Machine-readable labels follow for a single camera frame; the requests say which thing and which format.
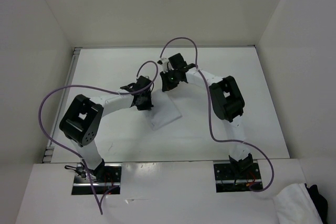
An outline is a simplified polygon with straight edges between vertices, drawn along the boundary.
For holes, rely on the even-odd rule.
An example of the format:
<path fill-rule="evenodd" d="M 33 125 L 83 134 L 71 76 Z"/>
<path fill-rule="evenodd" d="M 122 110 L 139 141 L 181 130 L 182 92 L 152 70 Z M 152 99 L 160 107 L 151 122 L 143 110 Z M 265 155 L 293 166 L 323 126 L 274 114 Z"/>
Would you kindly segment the white skirt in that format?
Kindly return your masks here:
<path fill-rule="evenodd" d="M 182 117 L 181 112 L 172 99 L 161 90 L 155 90 L 152 93 L 152 104 L 152 109 L 145 111 L 143 114 L 149 126 L 154 131 Z"/>

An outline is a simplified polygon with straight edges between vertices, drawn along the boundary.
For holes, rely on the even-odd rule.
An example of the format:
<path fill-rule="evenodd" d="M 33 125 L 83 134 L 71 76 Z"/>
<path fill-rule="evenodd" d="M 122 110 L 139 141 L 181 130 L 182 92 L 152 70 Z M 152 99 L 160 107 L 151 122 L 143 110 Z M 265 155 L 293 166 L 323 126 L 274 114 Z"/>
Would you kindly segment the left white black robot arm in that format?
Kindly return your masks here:
<path fill-rule="evenodd" d="M 135 106 L 139 111 L 151 110 L 151 80 L 140 76 L 135 83 L 121 87 L 116 94 L 89 98 L 77 95 L 59 124 L 65 137 L 70 139 L 87 164 L 86 176 L 93 182 L 106 174 L 105 162 L 95 144 L 101 119 L 121 109 Z"/>

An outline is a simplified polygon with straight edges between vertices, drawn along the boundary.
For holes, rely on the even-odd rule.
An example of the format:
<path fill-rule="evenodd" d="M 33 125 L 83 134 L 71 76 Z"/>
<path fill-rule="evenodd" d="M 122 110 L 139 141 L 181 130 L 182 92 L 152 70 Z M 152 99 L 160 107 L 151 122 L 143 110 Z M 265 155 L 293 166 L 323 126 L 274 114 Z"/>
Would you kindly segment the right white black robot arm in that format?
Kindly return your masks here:
<path fill-rule="evenodd" d="M 226 143 L 235 145 L 229 151 L 230 172 L 235 179 L 243 178 L 253 164 L 250 150 L 245 144 L 242 115 L 245 101 L 232 76 L 218 77 L 199 69 L 196 64 L 187 64 L 181 54 L 160 58 L 162 67 L 162 91 L 170 91 L 181 82 L 205 87 L 208 97 L 209 115 L 214 113 L 223 124 L 228 139 Z"/>

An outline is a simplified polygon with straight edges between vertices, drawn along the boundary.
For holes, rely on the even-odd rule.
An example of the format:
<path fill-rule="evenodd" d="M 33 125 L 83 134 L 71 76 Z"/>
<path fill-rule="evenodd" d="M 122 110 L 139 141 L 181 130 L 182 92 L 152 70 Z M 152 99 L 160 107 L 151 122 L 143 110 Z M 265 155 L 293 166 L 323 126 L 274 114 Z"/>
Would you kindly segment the white cloth pile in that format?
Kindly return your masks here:
<path fill-rule="evenodd" d="M 291 184 L 273 198 L 279 223 L 320 223 L 321 217 L 305 187 Z"/>

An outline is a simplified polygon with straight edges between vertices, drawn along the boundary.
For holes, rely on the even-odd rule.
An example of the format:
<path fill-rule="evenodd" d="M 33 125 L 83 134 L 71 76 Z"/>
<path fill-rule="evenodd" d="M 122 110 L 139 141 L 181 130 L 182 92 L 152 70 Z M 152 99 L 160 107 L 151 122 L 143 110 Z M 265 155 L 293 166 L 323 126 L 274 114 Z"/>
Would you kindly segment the black cloth item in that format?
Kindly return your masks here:
<path fill-rule="evenodd" d="M 314 206 L 321 218 L 321 221 L 323 224 L 327 224 L 327 217 L 328 217 L 328 201 L 319 193 L 318 186 L 312 185 L 311 187 L 308 187 L 305 185 L 306 190 L 308 191 L 308 194 L 314 203 Z"/>

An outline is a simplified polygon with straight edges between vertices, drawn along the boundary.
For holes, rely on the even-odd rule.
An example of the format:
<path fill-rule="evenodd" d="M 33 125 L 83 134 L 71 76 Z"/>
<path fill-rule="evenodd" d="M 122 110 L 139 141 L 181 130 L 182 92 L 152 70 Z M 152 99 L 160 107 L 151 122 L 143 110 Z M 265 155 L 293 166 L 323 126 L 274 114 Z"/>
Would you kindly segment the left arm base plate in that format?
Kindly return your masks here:
<path fill-rule="evenodd" d="M 81 163 L 76 166 L 65 165 L 66 170 L 75 173 L 72 186 L 72 195 L 92 195 L 91 185 L 87 172 Z M 120 193 L 122 175 L 122 164 L 107 163 L 105 164 L 105 174 L 97 178 L 91 175 L 93 187 L 97 195 L 103 195 L 105 192 L 109 195 L 118 195 Z"/>

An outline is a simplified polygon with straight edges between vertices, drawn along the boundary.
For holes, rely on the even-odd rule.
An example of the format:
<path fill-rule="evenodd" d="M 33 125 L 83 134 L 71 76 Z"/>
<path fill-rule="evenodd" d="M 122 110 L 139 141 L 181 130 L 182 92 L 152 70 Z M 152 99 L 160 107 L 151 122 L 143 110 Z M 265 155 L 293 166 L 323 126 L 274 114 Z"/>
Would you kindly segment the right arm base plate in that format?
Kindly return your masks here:
<path fill-rule="evenodd" d="M 229 162 L 219 162 L 213 164 L 215 186 L 217 193 L 233 193 L 262 190 L 263 183 L 259 170 L 259 165 L 253 165 L 240 175 L 235 175 Z"/>

